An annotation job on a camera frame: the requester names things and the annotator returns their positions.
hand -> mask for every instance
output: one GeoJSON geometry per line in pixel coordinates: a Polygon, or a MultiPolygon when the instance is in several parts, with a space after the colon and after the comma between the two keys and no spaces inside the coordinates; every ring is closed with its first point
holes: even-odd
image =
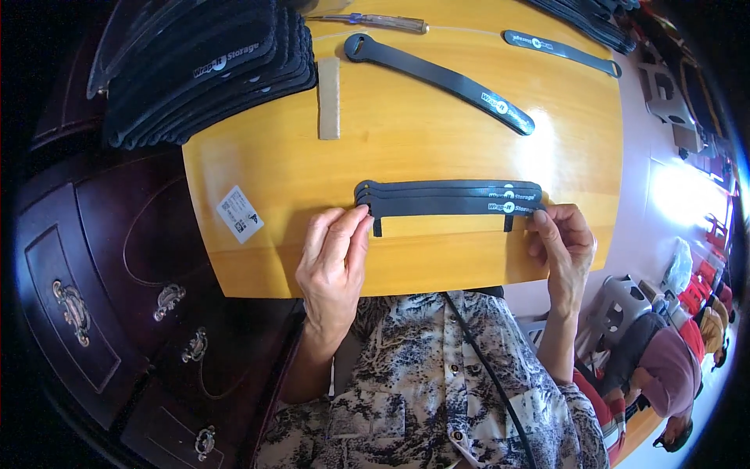
{"type": "Polygon", "coordinates": [[[338,347],[354,321],[373,222],[366,205],[326,210],[310,220],[295,278],[304,294],[305,327],[320,344],[338,347]]]}
{"type": "Polygon", "coordinates": [[[633,376],[630,377],[630,387],[631,389],[643,389],[652,379],[653,376],[645,368],[639,366],[633,371],[633,376]]]}
{"type": "Polygon", "coordinates": [[[602,400],[607,403],[611,404],[612,402],[615,402],[617,399],[625,399],[625,395],[623,394],[623,390],[619,387],[616,387],[615,389],[612,389],[609,394],[607,394],[602,400]]]}
{"type": "Polygon", "coordinates": [[[527,224],[532,232],[529,254],[543,266],[550,263],[547,289],[551,310],[565,317],[577,315],[586,279],[596,253],[596,238],[574,204],[537,210],[527,224]]]}
{"type": "Polygon", "coordinates": [[[635,402],[635,399],[637,399],[639,395],[641,395],[641,390],[638,388],[634,388],[633,386],[630,386],[630,390],[624,396],[625,407],[629,407],[630,405],[632,405],[633,402],[635,402]]]}

pink shirt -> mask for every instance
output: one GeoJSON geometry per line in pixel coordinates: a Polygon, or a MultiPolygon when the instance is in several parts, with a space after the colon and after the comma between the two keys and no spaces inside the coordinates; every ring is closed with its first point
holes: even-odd
{"type": "Polygon", "coordinates": [[[653,336],[638,366],[654,378],[641,392],[658,416],[683,416],[692,411],[701,386],[701,364],[672,326],[653,336]]]}

yellow table surface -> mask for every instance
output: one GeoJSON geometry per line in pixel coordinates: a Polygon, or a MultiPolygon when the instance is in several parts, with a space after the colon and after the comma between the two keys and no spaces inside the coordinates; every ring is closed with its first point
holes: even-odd
{"type": "MultiPolygon", "coordinates": [[[[352,207],[354,187],[432,179],[519,179],[549,200],[576,203],[604,266],[623,159],[620,93],[613,77],[568,59],[508,45],[514,29],[594,56],[611,53],[523,2],[357,0],[344,12],[417,17],[426,35],[310,21],[316,58],[340,68],[340,140],[318,140],[315,89],[239,113],[183,146],[190,196],[227,296],[300,296],[294,279],[310,216],[352,207]],[[344,41],[364,31],[389,46],[481,83],[531,116],[516,134],[475,107],[377,65],[349,62],[344,41]],[[238,185],[265,222],[240,244],[216,211],[238,185]]],[[[522,218],[501,215],[384,218],[370,235],[363,296],[457,290],[546,278],[527,255],[522,218]]]]}

brass drawer pull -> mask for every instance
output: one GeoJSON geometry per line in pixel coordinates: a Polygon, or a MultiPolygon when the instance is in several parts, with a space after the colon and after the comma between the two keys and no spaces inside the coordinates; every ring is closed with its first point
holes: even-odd
{"type": "Polygon", "coordinates": [[[167,315],[168,311],[173,310],[181,299],[185,298],[185,289],[177,284],[165,286],[156,300],[156,311],[154,311],[154,320],[161,321],[167,315]]]}
{"type": "Polygon", "coordinates": [[[199,327],[195,332],[195,337],[190,339],[187,347],[182,352],[182,361],[187,363],[191,360],[199,362],[209,348],[209,338],[206,336],[206,328],[199,327]]]}
{"type": "Polygon", "coordinates": [[[52,282],[52,294],[57,298],[57,303],[65,307],[63,317],[66,323],[72,324],[76,329],[75,334],[78,342],[83,347],[88,347],[91,317],[86,304],[81,299],[81,294],[72,285],[63,287],[60,280],[52,282]]]}
{"type": "Polygon", "coordinates": [[[209,425],[208,428],[204,428],[198,433],[198,437],[195,439],[195,450],[198,452],[198,461],[205,461],[208,458],[209,453],[214,450],[214,436],[216,431],[213,425],[209,425]]]}

drawer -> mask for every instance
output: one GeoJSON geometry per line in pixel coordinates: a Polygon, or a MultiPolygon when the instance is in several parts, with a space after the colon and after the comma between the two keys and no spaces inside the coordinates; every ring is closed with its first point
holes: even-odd
{"type": "Polygon", "coordinates": [[[217,284],[172,147],[76,183],[86,241],[121,326],[151,359],[217,284]]]}
{"type": "Polygon", "coordinates": [[[122,442],[158,467],[238,460],[250,467],[302,330],[304,315],[293,305],[219,294],[202,314],[191,311],[160,355],[122,442]],[[209,433],[214,449],[200,461],[209,433]]]}
{"type": "Polygon", "coordinates": [[[155,363],[182,404],[240,444],[290,332],[293,299],[213,298],[190,313],[155,363]]]}
{"type": "Polygon", "coordinates": [[[148,362],[123,334],[97,276],[73,186],[22,212],[15,242],[19,297],[36,342],[71,395],[109,428],[148,362]]]}
{"type": "Polygon", "coordinates": [[[189,407],[180,405],[156,378],[130,415],[121,441],[157,467],[234,467],[235,448],[189,407]]]}

